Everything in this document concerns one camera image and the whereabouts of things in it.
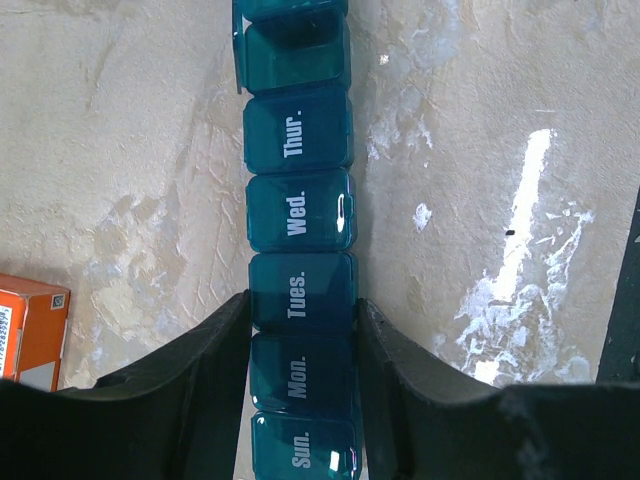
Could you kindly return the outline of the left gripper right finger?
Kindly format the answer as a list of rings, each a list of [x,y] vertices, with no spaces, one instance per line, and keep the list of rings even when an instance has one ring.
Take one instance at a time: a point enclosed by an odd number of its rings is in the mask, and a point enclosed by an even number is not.
[[[635,383],[478,381],[358,303],[358,369],[373,479],[635,479]]]

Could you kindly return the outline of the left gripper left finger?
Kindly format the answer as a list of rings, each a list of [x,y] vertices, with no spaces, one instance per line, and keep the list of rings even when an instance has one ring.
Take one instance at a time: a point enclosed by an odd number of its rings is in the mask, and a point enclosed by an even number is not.
[[[91,388],[2,381],[2,478],[232,478],[250,338],[242,292]]]

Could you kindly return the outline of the teal weekly pill organizer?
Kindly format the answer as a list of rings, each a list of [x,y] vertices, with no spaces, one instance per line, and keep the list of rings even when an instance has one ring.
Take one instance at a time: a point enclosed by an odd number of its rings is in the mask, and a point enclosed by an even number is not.
[[[253,472],[355,479],[358,263],[344,1],[236,1],[243,111]]]

